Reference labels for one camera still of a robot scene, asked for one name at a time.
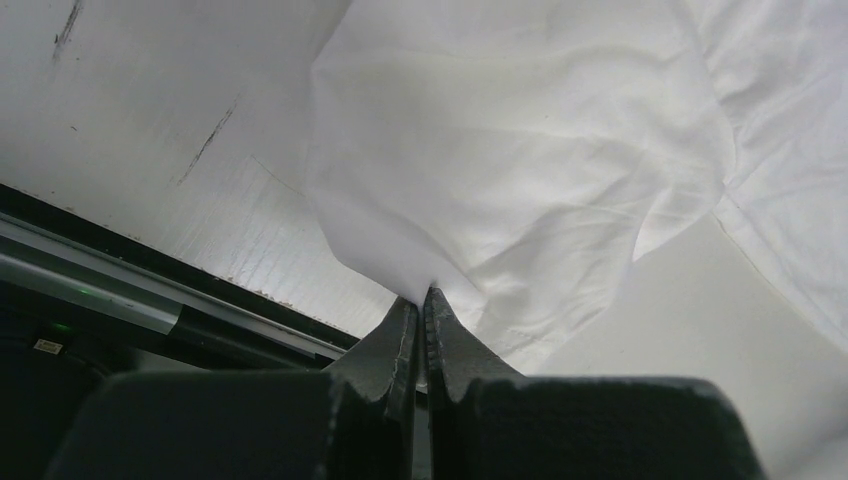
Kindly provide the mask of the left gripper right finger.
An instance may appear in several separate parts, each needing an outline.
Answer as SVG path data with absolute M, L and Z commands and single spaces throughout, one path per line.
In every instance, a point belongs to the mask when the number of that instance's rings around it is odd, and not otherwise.
M 432 406 L 460 402 L 476 380 L 522 377 L 463 326 L 437 287 L 428 289 L 423 303 L 423 335 L 427 396 Z

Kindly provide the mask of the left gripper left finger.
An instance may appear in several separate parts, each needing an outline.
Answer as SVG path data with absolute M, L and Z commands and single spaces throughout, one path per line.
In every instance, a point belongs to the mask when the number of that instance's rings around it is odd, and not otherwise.
M 418 377 L 418 307 L 398 297 L 382 321 L 325 368 L 346 381 L 383 418 L 404 424 Z

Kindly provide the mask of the white t shirt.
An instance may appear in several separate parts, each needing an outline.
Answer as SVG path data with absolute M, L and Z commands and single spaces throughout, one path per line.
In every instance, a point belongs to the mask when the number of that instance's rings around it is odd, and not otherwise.
M 520 370 L 710 214 L 847 344 L 843 1 L 354 1 L 311 90 L 332 253 Z

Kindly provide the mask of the aluminium frame rail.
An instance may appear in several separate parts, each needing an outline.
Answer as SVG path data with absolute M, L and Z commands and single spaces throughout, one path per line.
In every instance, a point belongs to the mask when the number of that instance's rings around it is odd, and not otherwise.
M 356 338 L 77 214 L 1 190 L 1 282 L 59 335 L 201 368 L 321 369 Z

